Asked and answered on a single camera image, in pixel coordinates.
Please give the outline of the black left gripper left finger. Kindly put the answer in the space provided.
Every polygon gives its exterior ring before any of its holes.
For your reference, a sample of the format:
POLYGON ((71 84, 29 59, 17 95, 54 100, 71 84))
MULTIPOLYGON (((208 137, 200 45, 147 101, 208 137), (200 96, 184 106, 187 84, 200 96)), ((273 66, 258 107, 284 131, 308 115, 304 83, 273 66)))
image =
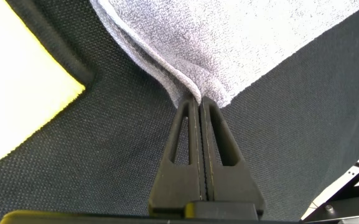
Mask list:
POLYGON ((183 215, 190 202, 206 199, 202 137, 198 103, 181 101, 173 119, 159 169, 148 200, 150 215, 183 215), (175 163, 183 119, 188 118, 187 165, 175 163))

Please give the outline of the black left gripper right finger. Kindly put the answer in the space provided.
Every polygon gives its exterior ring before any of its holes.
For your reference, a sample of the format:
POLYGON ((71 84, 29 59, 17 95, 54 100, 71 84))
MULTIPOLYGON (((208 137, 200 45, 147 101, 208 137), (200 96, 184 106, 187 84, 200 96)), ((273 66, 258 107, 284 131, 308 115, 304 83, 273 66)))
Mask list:
POLYGON ((218 105, 205 97, 200 126, 208 201, 236 218, 261 218, 265 202, 218 105))

